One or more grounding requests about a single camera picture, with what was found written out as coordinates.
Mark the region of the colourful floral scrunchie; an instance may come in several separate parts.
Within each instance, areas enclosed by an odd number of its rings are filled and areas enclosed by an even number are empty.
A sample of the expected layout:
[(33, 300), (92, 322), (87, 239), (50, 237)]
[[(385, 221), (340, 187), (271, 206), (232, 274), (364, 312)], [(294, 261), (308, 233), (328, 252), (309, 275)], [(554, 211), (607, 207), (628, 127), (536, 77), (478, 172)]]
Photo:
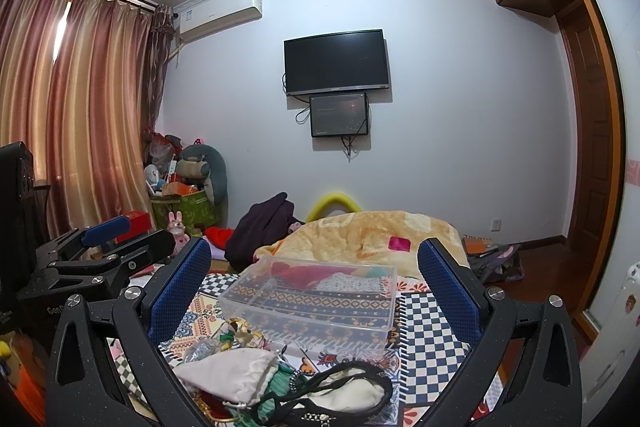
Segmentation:
[(262, 333), (254, 331), (242, 320), (233, 319), (224, 321), (214, 338), (219, 343), (220, 351), (228, 351), (240, 348), (267, 349), (268, 343)]

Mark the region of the white drawstring pouch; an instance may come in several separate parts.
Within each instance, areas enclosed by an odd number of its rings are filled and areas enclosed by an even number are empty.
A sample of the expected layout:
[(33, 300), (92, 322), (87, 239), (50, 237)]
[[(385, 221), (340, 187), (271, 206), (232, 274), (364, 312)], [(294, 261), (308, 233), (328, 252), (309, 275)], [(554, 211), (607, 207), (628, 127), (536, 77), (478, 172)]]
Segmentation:
[(195, 389), (231, 404), (254, 405), (279, 368), (278, 356), (258, 348), (222, 351), (176, 367), (175, 374)]

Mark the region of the green knitted glove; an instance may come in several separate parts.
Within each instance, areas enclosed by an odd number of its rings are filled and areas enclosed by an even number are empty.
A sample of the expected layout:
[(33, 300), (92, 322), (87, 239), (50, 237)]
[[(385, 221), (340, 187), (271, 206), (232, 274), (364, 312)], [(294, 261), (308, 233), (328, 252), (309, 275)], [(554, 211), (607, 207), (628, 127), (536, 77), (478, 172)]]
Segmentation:
[(298, 369), (288, 369), (281, 364), (270, 379), (260, 400), (236, 415), (237, 426), (268, 426), (280, 407), (278, 399), (305, 387), (309, 376)]

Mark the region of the black and white headband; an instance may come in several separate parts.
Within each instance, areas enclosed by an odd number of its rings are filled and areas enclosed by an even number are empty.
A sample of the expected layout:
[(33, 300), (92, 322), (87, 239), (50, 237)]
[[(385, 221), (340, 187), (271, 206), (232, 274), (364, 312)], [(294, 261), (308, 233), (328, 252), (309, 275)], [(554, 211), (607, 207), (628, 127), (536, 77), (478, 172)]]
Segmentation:
[(361, 426), (382, 412), (393, 391), (390, 377), (378, 366), (343, 362), (287, 395), (266, 393), (250, 417), (258, 426)]

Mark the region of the red gift box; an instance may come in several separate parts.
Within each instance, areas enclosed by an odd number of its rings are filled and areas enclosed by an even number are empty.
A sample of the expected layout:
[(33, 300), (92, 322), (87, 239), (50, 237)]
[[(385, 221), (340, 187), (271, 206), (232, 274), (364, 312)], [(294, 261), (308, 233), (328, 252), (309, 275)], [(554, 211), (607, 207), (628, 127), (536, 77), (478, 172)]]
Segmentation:
[(129, 220), (129, 230), (116, 237), (116, 244), (129, 242), (130, 239), (136, 239), (138, 236), (144, 235), (152, 229), (151, 217), (149, 213), (145, 211), (129, 211), (125, 213), (125, 217)]

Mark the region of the pink bunny plush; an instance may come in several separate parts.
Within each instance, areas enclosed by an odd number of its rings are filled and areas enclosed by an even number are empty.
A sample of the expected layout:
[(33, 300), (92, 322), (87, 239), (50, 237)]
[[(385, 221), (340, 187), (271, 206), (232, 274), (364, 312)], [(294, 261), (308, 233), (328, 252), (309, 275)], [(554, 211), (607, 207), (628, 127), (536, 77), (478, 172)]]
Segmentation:
[(186, 234), (186, 226), (182, 221), (182, 212), (169, 211), (167, 231), (174, 236), (175, 247), (171, 256), (176, 257), (181, 249), (190, 241), (190, 236)]

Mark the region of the green storage box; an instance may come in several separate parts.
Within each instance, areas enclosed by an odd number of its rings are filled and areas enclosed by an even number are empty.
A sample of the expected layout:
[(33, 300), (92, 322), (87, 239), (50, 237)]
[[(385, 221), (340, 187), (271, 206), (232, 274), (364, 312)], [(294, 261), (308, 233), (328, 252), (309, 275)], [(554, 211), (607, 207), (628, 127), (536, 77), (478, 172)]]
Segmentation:
[(166, 229), (169, 213), (180, 212), (189, 235), (202, 235), (221, 220), (220, 207), (209, 202), (204, 191), (183, 196), (152, 196), (151, 207), (157, 228)]

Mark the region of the grey plush toy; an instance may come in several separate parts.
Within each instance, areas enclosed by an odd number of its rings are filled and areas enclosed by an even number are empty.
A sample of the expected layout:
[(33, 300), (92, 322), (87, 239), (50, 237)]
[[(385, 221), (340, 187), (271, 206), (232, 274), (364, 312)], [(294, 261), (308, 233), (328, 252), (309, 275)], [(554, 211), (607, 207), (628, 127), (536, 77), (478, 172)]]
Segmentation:
[(220, 205), (227, 198), (226, 163), (212, 146), (196, 143), (185, 147), (180, 153), (176, 173), (186, 182), (200, 184), (213, 205)]

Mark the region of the dark purple jacket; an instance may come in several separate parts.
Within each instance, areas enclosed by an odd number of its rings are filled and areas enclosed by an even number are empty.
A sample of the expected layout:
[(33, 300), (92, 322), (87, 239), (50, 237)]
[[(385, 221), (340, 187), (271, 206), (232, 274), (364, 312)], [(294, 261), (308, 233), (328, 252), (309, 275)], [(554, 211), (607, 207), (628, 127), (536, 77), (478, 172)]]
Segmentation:
[(285, 192), (258, 202), (234, 229), (224, 248), (224, 257), (234, 271), (241, 272), (254, 262), (258, 248), (288, 236), (294, 222), (294, 204)]

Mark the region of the pink striped curtain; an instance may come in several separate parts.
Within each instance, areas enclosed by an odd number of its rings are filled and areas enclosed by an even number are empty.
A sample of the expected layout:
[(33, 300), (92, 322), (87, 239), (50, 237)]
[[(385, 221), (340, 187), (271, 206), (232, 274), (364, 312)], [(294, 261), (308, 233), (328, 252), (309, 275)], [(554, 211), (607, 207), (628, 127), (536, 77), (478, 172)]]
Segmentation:
[(52, 235), (148, 210), (144, 162), (174, 13), (122, 0), (1, 0), (1, 142), (48, 184)]

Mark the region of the patterned patchwork bedspread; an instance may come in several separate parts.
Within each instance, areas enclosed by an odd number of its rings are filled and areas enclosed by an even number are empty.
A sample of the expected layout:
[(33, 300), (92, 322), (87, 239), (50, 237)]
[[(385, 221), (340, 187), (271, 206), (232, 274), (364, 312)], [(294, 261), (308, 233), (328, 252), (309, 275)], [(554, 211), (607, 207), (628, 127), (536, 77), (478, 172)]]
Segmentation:
[[(160, 352), (171, 367), (181, 364), (186, 350), (198, 340), (205, 336), (213, 337), (220, 332), (223, 321), (217, 297), (237, 278), (237, 275), (224, 273), (206, 275), (175, 336), (160, 345)], [(107, 342), (120, 380), (130, 395), (150, 411), (119, 341), (108, 338)], [(426, 284), (399, 277), (390, 343), (382, 358), (370, 362), (385, 369), (394, 385), (394, 394), (381, 414), (372, 418), (368, 424), (416, 426), (452, 380), (469, 351), (470, 347), (466, 343), (457, 340)], [(311, 377), (350, 358), (330, 351), (312, 353), (288, 343), (284, 347), (283, 360), (290, 368), (288, 373), (297, 372), (300, 376)], [(496, 374), (472, 419), (491, 412), (502, 389), (502, 382)]]

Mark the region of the clear plastic storage box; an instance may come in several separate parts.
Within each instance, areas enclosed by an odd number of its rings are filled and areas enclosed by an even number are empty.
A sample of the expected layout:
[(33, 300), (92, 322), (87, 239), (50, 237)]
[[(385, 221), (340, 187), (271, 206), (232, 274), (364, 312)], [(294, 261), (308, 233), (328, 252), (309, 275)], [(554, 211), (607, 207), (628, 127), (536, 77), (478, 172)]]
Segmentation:
[(265, 257), (218, 297), (224, 317), (243, 320), (273, 346), (376, 357), (393, 329), (397, 269)]

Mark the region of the beige fleece blanket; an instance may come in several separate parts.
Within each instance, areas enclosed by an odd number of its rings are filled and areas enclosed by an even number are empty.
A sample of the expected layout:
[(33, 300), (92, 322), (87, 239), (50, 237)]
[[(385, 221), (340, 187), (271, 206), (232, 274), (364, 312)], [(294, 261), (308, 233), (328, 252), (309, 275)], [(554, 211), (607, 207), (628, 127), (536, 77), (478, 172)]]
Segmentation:
[(418, 279), (418, 248), (438, 239), (458, 265), (469, 262), (457, 229), (421, 213), (400, 210), (359, 211), (322, 218), (254, 252), (262, 257), (285, 257), (348, 265), (391, 265), (402, 277)]

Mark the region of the white air conditioner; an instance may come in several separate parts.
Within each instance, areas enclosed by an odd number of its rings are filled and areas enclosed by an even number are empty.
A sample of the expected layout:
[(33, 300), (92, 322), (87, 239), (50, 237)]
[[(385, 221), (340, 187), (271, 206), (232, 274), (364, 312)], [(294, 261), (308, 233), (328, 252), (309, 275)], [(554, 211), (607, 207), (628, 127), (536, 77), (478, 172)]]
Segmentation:
[(260, 18), (262, 0), (206, 0), (180, 14), (180, 39), (191, 42)]

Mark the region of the wooden door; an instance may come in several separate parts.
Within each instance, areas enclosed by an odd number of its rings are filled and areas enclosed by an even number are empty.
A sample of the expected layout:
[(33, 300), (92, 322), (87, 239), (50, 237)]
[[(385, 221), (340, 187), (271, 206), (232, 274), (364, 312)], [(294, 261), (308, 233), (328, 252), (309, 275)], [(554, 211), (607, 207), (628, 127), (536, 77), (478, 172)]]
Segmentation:
[(610, 94), (597, 33), (582, 2), (559, 18), (570, 63), (577, 126), (577, 171), (568, 246), (579, 261), (582, 295), (598, 271), (612, 187), (613, 125)]

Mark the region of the small black wall monitor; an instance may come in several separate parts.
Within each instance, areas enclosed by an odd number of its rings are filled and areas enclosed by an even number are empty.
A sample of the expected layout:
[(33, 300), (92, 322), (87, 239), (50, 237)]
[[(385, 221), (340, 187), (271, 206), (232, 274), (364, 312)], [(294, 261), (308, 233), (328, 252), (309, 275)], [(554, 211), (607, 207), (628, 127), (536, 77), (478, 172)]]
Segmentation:
[(313, 138), (346, 138), (369, 133), (369, 101), (364, 92), (312, 96), (309, 109)]

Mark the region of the black wall television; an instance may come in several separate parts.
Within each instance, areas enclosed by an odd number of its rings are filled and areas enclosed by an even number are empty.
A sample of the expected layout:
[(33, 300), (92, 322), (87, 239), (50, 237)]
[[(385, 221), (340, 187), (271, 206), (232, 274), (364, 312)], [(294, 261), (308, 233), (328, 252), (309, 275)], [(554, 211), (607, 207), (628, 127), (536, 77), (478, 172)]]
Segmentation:
[(283, 54), (288, 96), (390, 87), (382, 29), (285, 40)]

